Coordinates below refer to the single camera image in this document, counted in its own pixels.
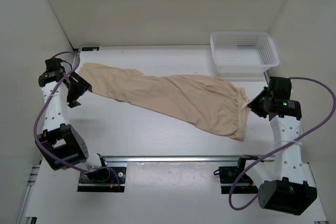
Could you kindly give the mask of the beige trousers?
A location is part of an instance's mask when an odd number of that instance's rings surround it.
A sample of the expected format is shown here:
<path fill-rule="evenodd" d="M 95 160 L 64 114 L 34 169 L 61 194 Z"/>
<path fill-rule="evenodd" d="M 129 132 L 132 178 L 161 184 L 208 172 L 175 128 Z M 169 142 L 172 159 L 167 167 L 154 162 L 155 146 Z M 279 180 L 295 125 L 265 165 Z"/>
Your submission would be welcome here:
<path fill-rule="evenodd" d="M 249 114 L 244 88 L 211 76 L 146 76 L 136 69 L 84 63 L 79 75 L 94 94 L 187 122 L 219 136 L 242 141 Z"/>

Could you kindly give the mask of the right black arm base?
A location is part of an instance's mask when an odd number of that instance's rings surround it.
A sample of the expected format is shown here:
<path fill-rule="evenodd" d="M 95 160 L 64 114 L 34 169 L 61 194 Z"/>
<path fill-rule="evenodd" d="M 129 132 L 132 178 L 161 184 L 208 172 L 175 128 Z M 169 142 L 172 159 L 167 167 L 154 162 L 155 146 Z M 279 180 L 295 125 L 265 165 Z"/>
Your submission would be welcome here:
<path fill-rule="evenodd" d="M 243 155 L 238 159 L 237 166 L 220 166 L 213 172 L 214 176 L 219 176 L 221 184 L 221 194 L 228 195 L 230 188 L 244 170 L 247 161 L 257 160 L 257 156 Z M 248 175 L 243 175 L 233 190 L 233 194 L 257 194 L 258 187 L 254 185 L 253 180 Z"/>

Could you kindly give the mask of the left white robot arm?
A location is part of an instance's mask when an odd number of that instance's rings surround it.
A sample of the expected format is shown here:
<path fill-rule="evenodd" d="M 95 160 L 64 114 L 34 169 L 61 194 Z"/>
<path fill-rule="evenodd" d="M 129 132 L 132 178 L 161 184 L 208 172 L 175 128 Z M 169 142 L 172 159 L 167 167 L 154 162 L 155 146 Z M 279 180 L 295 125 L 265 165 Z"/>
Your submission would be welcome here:
<path fill-rule="evenodd" d="M 74 70 L 66 72 L 63 60 L 45 61 L 46 71 L 38 79 L 44 106 L 38 118 L 43 119 L 41 132 L 34 131 L 35 142 L 53 170 L 74 168 L 83 173 L 92 171 L 98 182 L 105 182 L 110 169 L 99 154 L 89 157 L 84 139 L 70 124 L 68 110 L 80 105 L 78 99 L 92 86 Z"/>

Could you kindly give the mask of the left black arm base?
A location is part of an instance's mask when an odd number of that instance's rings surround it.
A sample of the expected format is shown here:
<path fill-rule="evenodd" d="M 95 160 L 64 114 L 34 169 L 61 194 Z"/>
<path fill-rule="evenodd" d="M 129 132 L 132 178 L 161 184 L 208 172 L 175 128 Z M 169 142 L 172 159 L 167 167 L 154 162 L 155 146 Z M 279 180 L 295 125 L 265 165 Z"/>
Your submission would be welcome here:
<path fill-rule="evenodd" d="M 94 171 L 90 175 L 80 174 L 77 191 L 84 193 L 123 193 L 127 176 L 126 163 L 108 163 L 116 175 L 107 169 Z"/>

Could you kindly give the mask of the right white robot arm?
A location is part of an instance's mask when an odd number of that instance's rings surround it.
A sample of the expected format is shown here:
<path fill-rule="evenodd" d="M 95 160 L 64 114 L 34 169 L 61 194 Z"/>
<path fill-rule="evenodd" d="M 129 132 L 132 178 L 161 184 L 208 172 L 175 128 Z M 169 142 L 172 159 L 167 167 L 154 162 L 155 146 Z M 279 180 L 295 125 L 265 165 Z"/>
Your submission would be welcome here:
<path fill-rule="evenodd" d="M 290 79 L 270 77 L 268 86 L 248 105 L 259 117 L 268 118 L 271 125 L 274 170 L 262 162 L 254 167 L 245 163 L 236 168 L 236 177 L 242 182 L 255 182 L 261 208 L 299 216 L 316 200 L 317 189 L 308 184 L 301 149 L 294 141 L 303 130 L 301 105 L 290 98 L 291 88 Z"/>

